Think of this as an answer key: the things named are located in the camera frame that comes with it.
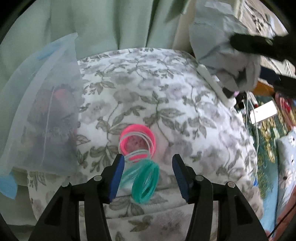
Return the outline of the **white paper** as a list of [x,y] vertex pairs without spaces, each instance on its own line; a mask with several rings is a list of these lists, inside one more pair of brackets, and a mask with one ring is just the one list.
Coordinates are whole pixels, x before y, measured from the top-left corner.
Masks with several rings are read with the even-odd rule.
[[235,50],[230,38],[247,34],[231,5],[220,1],[196,1],[189,26],[190,44],[198,63],[203,64],[222,86],[235,91],[253,90],[260,74],[260,57]]

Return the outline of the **clear plastic storage bin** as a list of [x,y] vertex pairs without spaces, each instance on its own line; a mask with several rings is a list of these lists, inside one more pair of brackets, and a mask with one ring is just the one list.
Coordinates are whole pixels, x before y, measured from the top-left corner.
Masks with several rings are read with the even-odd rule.
[[16,197],[13,168],[69,176],[77,170],[76,131],[83,80],[77,33],[27,57],[1,91],[1,193]]

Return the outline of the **white power strip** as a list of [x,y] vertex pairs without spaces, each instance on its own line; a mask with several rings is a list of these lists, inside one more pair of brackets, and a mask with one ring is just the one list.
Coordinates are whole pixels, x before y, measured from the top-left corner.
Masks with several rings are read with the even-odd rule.
[[236,105],[236,99],[234,97],[228,98],[224,94],[223,89],[220,87],[220,85],[215,80],[215,78],[213,76],[211,76],[210,72],[208,71],[208,69],[204,65],[199,64],[197,66],[197,72],[207,81],[207,83],[215,91],[216,95],[219,97],[221,102],[227,108],[233,108]]

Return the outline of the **green curtain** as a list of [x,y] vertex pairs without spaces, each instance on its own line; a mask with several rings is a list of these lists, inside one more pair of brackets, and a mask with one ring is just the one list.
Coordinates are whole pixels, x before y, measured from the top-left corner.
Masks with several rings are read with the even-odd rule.
[[138,47],[171,49],[189,1],[35,1],[1,42],[1,86],[31,54],[77,33],[77,59]]

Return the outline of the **pink and teal slinky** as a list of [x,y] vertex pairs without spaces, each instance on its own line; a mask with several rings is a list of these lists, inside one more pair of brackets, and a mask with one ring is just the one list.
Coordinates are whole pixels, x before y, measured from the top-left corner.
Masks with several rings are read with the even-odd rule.
[[128,164],[120,188],[131,185],[132,198],[136,203],[148,202],[158,185],[160,167],[152,160],[156,147],[156,137],[147,126],[129,125],[120,134],[118,151]]

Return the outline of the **white phone on floor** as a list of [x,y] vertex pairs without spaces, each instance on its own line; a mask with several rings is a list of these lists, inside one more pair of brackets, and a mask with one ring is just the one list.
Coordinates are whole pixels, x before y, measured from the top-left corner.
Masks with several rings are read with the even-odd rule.
[[278,114],[278,110],[276,108],[276,105],[271,100],[254,110],[250,111],[250,121],[252,124],[259,123],[269,117],[275,116]]

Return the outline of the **floral bed sheet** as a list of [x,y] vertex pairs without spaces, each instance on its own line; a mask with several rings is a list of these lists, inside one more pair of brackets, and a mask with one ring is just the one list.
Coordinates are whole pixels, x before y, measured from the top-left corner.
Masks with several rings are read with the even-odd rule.
[[192,56],[139,48],[94,55],[78,64],[85,85],[72,184],[88,181],[111,164],[129,125],[145,125],[156,137],[158,187],[149,202],[138,204],[126,186],[104,207],[113,240],[185,239],[193,206],[180,194],[171,166],[174,154],[213,183],[236,183],[262,218],[252,138],[237,112],[222,104],[201,77]]

